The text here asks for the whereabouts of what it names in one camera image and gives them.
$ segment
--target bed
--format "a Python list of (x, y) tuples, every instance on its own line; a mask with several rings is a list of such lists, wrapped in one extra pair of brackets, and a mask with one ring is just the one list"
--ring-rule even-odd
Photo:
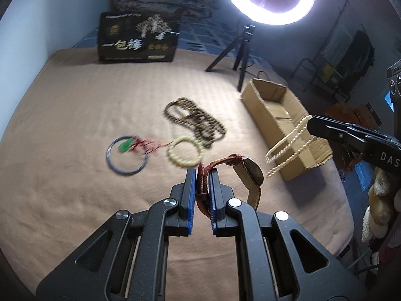
[[(148, 209), (184, 181), (185, 170), (171, 164), (164, 150), (131, 177), (117, 175), (105, 160), (107, 147), (121, 135), (169, 141), (190, 134), (163, 117), (168, 102), (186, 96), (226, 125), (227, 135), (206, 152), (205, 163), (240, 153), (264, 172), (270, 169), (268, 147), (235, 89), (233, 59), (204, 72), (214, 57), (178, 49), (170, 64), (105, 65), (95, 48), (81, 48), (59, 50), (48, 60), (0, 145), (0, 248), (32, 292), (114, 212)], [(274, 71), (265, 72), (285, 84)], [(119, 161), (126, 167), (140, 162)], [(245, 199), (231, 167), (218, 171), (221, 182)], [(280, 174), (265, 179), (259, 210), (287, 211), (335, 256), (352, 237), (350, 207), (332, 160), (291, 181)], [(234, 239), (216, 239), (196, 209), (192, 236), (170, 240), (168, 300), (235, 299), (235, 259)]]

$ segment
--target window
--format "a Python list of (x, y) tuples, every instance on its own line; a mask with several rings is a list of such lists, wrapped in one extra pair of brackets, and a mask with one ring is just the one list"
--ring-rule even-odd
[(388, 94), (384, 97), (384, 99), (386, 100), (387, 104), (391, 107), (392, 111), (394, 112), (394, 105), (391, 102), (390, 99), (390, 92), (388, 92)]

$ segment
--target white wall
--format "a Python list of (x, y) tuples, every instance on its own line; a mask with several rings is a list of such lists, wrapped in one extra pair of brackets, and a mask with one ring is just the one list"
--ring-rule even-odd
[(0, 20), (0, 139), (25, 92), (56, 50), (91, 32), (110, 0), (13, 0)]

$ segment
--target black box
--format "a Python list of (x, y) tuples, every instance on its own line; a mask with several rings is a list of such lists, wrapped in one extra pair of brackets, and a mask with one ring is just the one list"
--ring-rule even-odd
[(172, 62), (180, 18), (155, 12), (103, 12), (97, 50), (102, 62)]

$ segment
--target cream bead bracelet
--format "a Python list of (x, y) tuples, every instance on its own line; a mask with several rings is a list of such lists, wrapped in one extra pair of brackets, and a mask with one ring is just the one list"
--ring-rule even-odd
[[(195, 160), (186, 160), (183, 159), (182, 157), (176, 155), (173, 153), (173, 149), (176, 145), (178, 145), (180, 142), (189, 142), (192, 145), (194, 145), (198, 151), (198, 157)], [(182, 137), (179, 137), (177, 139), (175, 139), (168, 147), (167, 147), (167, 157), (168, 159), (174, 163), (175, 165), (179, 166), (179, 167), (194, 167), (197, 164), (199, 164), (202, 159), (203, 159), (203, 155), (205, 154), (205, 149), (203, 147), (203, 144), (201, 141), (196, 140), (195, 138), (189, 136), (189, 135), (184, 135)]]

